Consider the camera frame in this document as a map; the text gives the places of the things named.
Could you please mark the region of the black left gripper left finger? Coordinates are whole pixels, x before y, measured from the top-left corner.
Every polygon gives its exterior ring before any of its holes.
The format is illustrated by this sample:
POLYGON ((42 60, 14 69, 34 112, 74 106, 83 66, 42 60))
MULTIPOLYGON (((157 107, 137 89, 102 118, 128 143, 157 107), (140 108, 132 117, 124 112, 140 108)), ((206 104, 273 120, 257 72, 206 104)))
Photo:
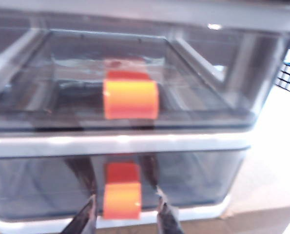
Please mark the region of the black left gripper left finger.
POLYGON ((61 234, 94 234, 97 221, 97 196, 92 195, 61 234))

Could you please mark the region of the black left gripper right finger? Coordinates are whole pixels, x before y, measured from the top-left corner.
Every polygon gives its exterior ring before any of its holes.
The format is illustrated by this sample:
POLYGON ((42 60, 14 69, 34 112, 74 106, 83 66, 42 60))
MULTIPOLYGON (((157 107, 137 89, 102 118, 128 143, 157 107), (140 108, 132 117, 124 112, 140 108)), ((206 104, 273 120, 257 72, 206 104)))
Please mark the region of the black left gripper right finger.
POLYGON ((162 189, 157 186, 159 204, 157 207, 157 227, 159 234, 183 234, 180 221, 178 220, 178 209, 172 206, 162 189))

